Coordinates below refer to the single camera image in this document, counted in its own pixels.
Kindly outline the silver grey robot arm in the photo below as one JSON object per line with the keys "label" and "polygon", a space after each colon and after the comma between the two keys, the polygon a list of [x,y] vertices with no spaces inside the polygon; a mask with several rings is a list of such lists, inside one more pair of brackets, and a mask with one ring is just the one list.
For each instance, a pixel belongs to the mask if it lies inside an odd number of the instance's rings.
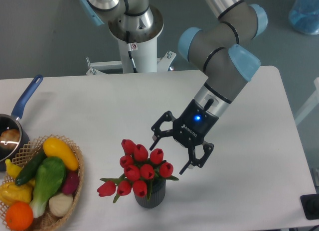
{"label": "silver grey robot arm", "polygon": [[[165,112],[152,126],[154,142],[173,137],[188,150],[185,167],[202,167],[214,146],[205,136],[260,68],[260,60],[242,43],[260,35],[268,18],[262,7],[244,0],[205,0],[219,23],[209,31],[196,27],[180,37],[178,51],[207,80],[180,117]],[[97,26],[107,24],[117,39],[124,73],[157,72],[157,38],[163,17],[149,0],[80,0]]]}

